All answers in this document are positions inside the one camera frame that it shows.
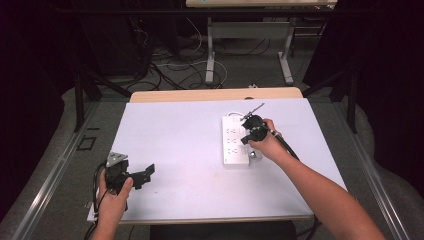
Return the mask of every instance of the table surface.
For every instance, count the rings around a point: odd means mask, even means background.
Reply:
[[[111,151],[128,154],[130,173],[152,163],[156,172],[131,192],[121,224],[310,218],[312,211],[272,161],[223,165],[221,117],[261,103],[257,114],[274,119],[301,161],[346,188],[309,102],[296,88],[138,92]]]
[[[186,0],[188,7],[273,7],[335,5],[337,0]]]

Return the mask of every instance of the white desk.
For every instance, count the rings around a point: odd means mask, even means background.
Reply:
[[[247,113],[271,118],[302,162],[345,188],[307,99],[296,88],[198,90],[134,94],[111,151],[128,154],[129,172],[154,163],[152,181],[132,191],[121,223],[165,224],[309,218],[312,212],[284,172],[268,159],[248,168],[223,166],[221,117]],[[288,93],[289,98],[281,93]],[[154,95],[210,100],[151,102]],[[93,220],[92,212],[88,220]]]
[[[195,8],[301,7],[335,4],[337,4],[337,0],[186,0],[188,7]],[[278,52],[278,57],[285,83],[289,86],[293,85],[287,55],[293,38],[295,23],[295,18],[291,18],[290,22],[212,22],[212,19],[208,18],[208,63],[205,82],[213,82],[214,38],[275,38],[284,39],[283,52]]]

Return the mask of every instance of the power strip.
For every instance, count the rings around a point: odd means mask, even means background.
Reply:
[[[249,166],[249,149],[243,145],[241,138],[247,135],[241,126],[241,116],[222,117],[222,143],[225,166]]]

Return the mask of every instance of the dark curtain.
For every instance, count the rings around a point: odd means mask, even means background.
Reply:
[[[60,40],[39,1],[1,1],[2,183],[0,220],[29,180],[73,86]]]
[[[338,8],[370,7],[373,1],[339,1]],[[375,135],[375,160],[424,196],[424,25],[418,1],[384,1],[383,15],[361,59],[358,104]],[[305,75],[315,86],[343,69],[373,19],[331,20]]]

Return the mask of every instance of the wrist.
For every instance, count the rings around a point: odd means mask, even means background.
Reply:
[[[280,167],[286,165],[287,163],[290,163],[292,161],[297,161],[287,150],[282,149],[282,151],[279,151],[279,154],[273,161],[277,163]]]
[[[117,226],[99,222],[96,231],[93,234],[93,240],[114,239]]]

